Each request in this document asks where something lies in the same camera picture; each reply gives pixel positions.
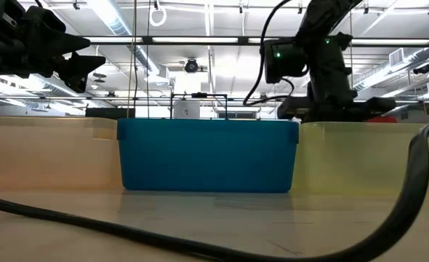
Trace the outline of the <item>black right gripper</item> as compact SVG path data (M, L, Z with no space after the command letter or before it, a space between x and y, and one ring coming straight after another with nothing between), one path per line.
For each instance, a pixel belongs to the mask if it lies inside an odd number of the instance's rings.
M373 97L355 101L350 87L352 68L345 65L343 51L353 37L338 33L312 41L305 48L310 81L305 97L288 97L277 108L279 119L297 117L302 122L365 122L396 107L393 98Z

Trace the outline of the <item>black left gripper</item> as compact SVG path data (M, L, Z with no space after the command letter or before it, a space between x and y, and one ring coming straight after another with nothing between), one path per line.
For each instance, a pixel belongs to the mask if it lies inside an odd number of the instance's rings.
M106 62L103 56L77 53L89 45L90 40L67 33L52 11L0 0L0 75L57 72L67 87L84 93L88 75Z

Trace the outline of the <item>white ceiling vent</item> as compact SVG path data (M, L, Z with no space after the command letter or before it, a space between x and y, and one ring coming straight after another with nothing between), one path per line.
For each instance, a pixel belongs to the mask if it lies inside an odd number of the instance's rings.
M389 65L395 67L404 63L404 48L399 48L389 54Z

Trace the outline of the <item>black rectangular box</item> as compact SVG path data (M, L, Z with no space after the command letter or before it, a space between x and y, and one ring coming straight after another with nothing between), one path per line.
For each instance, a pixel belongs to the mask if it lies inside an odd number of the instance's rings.
M96 117L106 119L135 118L133 108L87 108L85 117Z

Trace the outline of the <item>yellow translucent plastic bin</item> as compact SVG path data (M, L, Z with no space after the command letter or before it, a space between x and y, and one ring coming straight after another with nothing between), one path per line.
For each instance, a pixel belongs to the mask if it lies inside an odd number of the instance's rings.
M301 124L291 192L396 197L410 141L420 128L410 123Z

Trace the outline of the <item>black beam with light strips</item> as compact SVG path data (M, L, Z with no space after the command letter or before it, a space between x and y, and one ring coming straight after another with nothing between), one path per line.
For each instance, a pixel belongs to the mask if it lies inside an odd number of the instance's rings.
M92 45L210 45L259 46L256 36L84 36ZM354 38L353 47L429 47L429 38Z

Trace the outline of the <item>orange translucent plastic bin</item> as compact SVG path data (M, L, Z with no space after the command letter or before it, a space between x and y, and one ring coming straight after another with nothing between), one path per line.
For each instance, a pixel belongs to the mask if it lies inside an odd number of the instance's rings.
M117 122L0 116L0 189L121 189Z

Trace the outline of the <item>blue plastic bin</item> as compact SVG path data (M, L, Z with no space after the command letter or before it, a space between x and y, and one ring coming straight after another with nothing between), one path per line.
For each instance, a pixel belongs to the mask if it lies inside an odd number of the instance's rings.
M284 193L292 187L299 124L119 119L117 137L127 190Z

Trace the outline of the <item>black rectangular stand frame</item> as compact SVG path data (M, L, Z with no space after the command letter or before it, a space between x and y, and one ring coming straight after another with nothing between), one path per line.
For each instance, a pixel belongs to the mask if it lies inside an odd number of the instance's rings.
M170 119L200 119L201 103L214 102L225 109L224 119L228 119L228 96L226 94L209 94L205 92L171 93L169 96Z

